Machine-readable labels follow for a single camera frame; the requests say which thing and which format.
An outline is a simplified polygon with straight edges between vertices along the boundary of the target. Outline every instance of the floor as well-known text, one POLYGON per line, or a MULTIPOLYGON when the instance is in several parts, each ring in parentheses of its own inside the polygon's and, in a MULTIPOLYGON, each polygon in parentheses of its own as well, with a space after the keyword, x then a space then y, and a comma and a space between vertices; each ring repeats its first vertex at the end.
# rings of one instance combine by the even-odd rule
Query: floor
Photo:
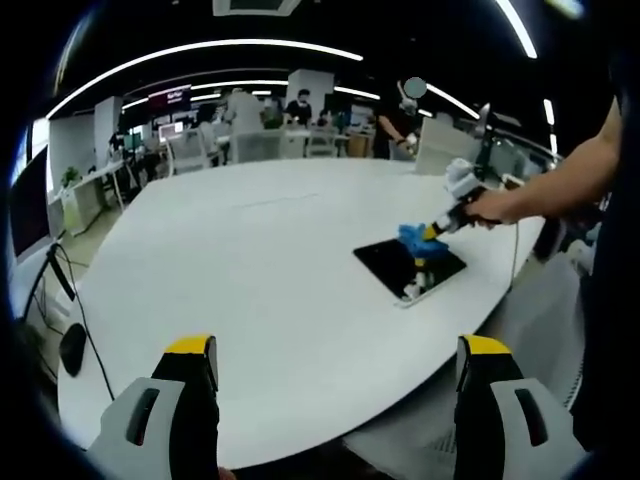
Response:
MULTIPOLYGON (((65 234, 63 236, 61 244, 69 256, 71 265, 66 264, 63 258, 60 260, 61 265, 65 271, 71 267, 73 278, 79 285, 82 283, 82 277, 88 266, 91 264, 91 261, 100 248, 100 245, 120 218, 120 215, 121 212, 119 208, 113 206, 112 208, 104 211, 85 233, 77 237, 72 237, 69 234, 65 234)), ((529 260, 518 275, 516 281, 521 281, 523 277, 535 272, 538 268, 539 264, 535 260, 529 260)), ((35 310, 35 312, 33 314, 30 312, 30 317, 27 323, 34 327, 39 336, 43 338, 43 342, 40 346, 40 350, 42 352, 40 361, 45 362, 46 365, 42 365, 42 371, 53 384, 53 393, 51 391, 48 394, 46 391, 44 392, 45 397, 47 397, 47 401, 44 403, 53 420, 55 422, 59 422, 57 417, 57 403, 55 399, 55 373, 58 370, 59 362, 58 346, 61 338, 59 332, 64 331, 67 325, 61 321, 60 318, 56 318, 56 315, 52 314, 47 306, 47 299, 64 300, 66 297, 61 291, 60 284, 51 270, 51 267, 48 268, 44 275, 44 290, 46 292, 46 296, 40 297, 40 305, 34 302, 35 307, 31 310, 35 310), (45 319, 47 320, 47 323, 49 323, 50 328, 44 326, 42 315, 39 315, 40 312, 36 307, 39 307, 46 312, 45 319)), ((239 479, 277 477, 282 479, 295 478, 302 480, 325 478, 378 480, 389 478, 379 472, 376 472, 368 464, 364 463, 354 454, 344 449, 339 441, 330 442, 327 445, 296 455, 286 460, 264 466, 248 468, 236 473, 239 479)))

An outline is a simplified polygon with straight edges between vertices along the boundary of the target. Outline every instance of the wall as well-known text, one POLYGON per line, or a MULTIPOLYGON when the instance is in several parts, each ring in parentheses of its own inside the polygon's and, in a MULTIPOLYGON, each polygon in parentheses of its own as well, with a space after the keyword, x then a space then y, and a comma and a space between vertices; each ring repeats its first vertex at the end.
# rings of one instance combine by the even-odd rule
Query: wall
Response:
POLYGON ((322 109, 327 93, 333 93, 334 77, 333 73, 318 72, 315 70, 296 70, 289 75, 289 86, 287 87, 286 106, 292 100, 298 98, 298 92, 306 88, 309 90, 309 103, 311 104, 311 121, 317 120, 322 109))
POLYGON ((86 175, 96 165, 94 116, 79 115, 49 122, 49 161, 53 191, 60 189, 62 175, 69 167, 86 175))
POLYGON ((118 122, 122 111, 122 98, 109 97, 96 105, 94 109, 95 122, 94 144, 96 147, 96 165, 104 167, 108 161, 109 140, 118 130, 118 122))

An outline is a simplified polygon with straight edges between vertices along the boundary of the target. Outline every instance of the computer monitor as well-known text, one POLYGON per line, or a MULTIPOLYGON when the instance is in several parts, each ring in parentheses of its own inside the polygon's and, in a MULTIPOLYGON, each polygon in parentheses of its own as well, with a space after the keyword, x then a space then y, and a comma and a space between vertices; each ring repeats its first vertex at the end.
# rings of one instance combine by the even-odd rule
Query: computer monitor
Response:
POLYGON ((47 211, 47 151, 20 173, 9 191, 9 217, 17 263, 51 243, 47 211))

